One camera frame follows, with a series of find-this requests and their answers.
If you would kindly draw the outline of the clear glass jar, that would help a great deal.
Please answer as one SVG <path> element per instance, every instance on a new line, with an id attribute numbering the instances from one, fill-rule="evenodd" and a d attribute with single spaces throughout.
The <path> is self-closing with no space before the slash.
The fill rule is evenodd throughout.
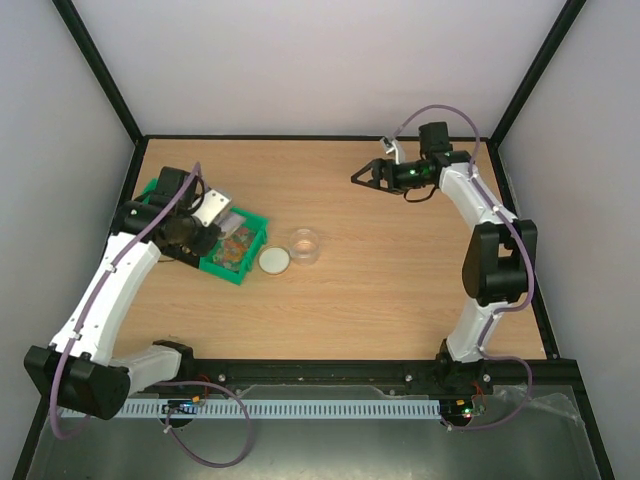
<path id="1" fill-rule="evenodd" d="M 312 265 L 320 256 L 319 236 L 311 229 L 295 230 L 289 238 L 289 255 L 299 265 Z"/>

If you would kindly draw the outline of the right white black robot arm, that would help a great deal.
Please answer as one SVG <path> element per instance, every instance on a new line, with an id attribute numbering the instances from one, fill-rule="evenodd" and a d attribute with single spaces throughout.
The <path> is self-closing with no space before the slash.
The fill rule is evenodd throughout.
<path id="1" fill-rule="evenodd" d="M 434 381 L 447 392 L 483 377 L 486 345 L 503 315 L 530 302 L 535 286 L 537 227 L 504 207 L 482 180 L 470 153 L 455 149 L 444 122 L 419 127 L 420 157 L 406 159 L 395 139 L 382 138 L 385 157 L 354 173 L 352 183 L 405 197 L 428 187 L 441 191 L 471 230 L 462 266 L 467 301 L 436 356 Z"/>

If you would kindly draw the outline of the black bin of lollipops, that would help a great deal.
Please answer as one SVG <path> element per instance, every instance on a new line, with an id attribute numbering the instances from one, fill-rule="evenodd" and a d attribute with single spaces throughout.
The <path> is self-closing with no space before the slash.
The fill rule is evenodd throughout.
<path id="1" fill-rule="evenodd" d="M 185 265 L 193 267 L 196 270 L 199 269 L 201 257 L 196 253 L 194 253 L 192 250 L 190 250 L 188 247 L 184 247 L 184 246 L 168 247 L 165 252 L 165 255 L 178 262 L 181 262 Z"/>

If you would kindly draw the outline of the metal candy scoop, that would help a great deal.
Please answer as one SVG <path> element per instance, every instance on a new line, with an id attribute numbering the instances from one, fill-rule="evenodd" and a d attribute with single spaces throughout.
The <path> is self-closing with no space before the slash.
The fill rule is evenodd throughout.
<path id="1" fill-rule="evenodd" d="M 220 229 L 220 238 L 227 238 L 231 236 L 238 228 L 240 228 L 245 222 L 245 217 L 231 211 L 223 218 L 216 222 Z"/>

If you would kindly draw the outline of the black aluminium frame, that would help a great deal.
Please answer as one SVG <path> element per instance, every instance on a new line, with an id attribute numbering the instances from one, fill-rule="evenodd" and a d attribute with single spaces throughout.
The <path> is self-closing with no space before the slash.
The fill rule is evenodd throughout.
<path id="1" fill-rule="evenodd" d="M 538 84 L 542 74 L 553 59 L 562 41 L 570 31 L 586 4 L 585 0 L 565 2 L 553 26 L 529 66 L 524 79 L 500 119 L 494 133 L 484 140 L 488 147 L 488 155 L 496 175 L 498 189 L 508 207 L 515 205 L 514 197 L 508 186 L 507 175 L 500 158 L 499 146 L 506 138 L 508 131 Z M 123 204 L 133 196 L 134 183 L 138 180 L 143 157 L 152 135 L 141 133 L 124 97 L 118 89 L 97 46 L 86 28 L 75 5 L 71 1 L 55 1 L 53 3 L 67 30 L 73 37 L 82 55 L 105 92 L 125 130 L 135 146 L 131 157 L 119 204 Z M 303 141 L 366 141 L 363 135 L 182 135 L 182 140 L 303 140 Z M 586 421 L 586 433 L 590 443 L 590 451 L 594 456 L 598 474 L 602 479 L 612 479 L 614 473 L 601 438 L 593 410 L 586 393 L 577 362 L 560 356 L 547 309 L 540 290 L 536 288 L 533 296 L 533 310 L 540 337 L 543 343 L 544 360 L 531 360 L 534 379 L 539 385 L 570 385 L 576 396 L 579 413 Z M 313 380 L 327 381 L 330 373 L 347 373 L 351 380 L 362 380 L 366 373 L 374 373 L 378 380 L 390 379 L 392 374 L 399 374 L 402 366 L 416 364 L 424 369 L 435 367 L 436 360 L 220 360 L 220 365 L 228 365 L 242 374 L 256 373 L 260 379 L 291 379 L 294 373 L 309 373 Z M 48 401 L 41 399 L 36 408 L 32 425 L 22 448 L 13 477 L 25 479 L 32 468 L 36 447 L 47 416 Z"/>

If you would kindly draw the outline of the white jar lid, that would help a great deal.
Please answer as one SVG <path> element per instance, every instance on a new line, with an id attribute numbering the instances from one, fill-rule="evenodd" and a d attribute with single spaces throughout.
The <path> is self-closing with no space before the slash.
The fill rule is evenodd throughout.
<path id="1" fill-rule="evenodd" d="M 269 246 L 260 252 L 258 266 L 269 275 L 284 273 L 290 265 L 290 256 L 287 250 L 278 246 Z"/>

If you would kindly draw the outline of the metal front tray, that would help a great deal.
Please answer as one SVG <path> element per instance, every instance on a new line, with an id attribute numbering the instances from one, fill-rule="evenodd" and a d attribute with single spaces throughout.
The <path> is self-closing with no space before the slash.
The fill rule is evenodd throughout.
<path id="1" fill-rule="evenodd" d="M 429 400 L 371 387 L 253 387 L 257 400 Z M 60 441 L 44 428 L 31 479 L 596 479 L 568 388 L 526 401 L 503 386 L 467 407 L 471 431 L 438 420 L 92 420 Z"/>

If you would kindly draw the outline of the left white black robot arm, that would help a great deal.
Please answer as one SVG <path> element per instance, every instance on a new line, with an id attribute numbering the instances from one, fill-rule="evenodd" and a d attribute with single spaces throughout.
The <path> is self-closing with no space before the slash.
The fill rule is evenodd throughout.
<path id="1" fill-rule="evenodd" d="M 114 357 L 119 330 L 142 283 L 160 257 L 184 250 L 207 255 L 222 237 L 231 198 L 207 186 L 201 169 L 165 167 L 154 187 L 116 212 L 103 258 L 79 304 L 46 347 L 31 347 L 24 366 L 49 401 L 57 437 L 61 409 L 111 419 L 127 398 L 176 378 L 188 347 L 157 341 Z"/>

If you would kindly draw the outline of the green bin of sticks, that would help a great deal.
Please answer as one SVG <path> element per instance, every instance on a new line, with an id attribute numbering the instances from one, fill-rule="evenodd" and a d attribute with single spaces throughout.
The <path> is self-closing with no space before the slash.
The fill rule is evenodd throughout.
<path id="1" fill-rule="evenodd" d="M 157 201 L 155 199 L 155 189 L 158 183 L 157 178 L 152 178 L 150 182 L 145 186 L 142 193 L 135 198 L 135 201 L 146 204 L 146 205 L 156 205 Z"/>

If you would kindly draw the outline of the green bin of gummies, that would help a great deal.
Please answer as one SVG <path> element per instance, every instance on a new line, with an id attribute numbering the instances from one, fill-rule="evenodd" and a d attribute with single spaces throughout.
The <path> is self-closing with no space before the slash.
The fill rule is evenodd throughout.
<path id="1" fill-rule="evenodd" d="M 220 239 L 207 256 L 201 257 L 197 269 L 241 285 L 267 243 L 269 220 L 237 207 L 232 212 L 243 217 L 243 223 L 229 237 Z"/>

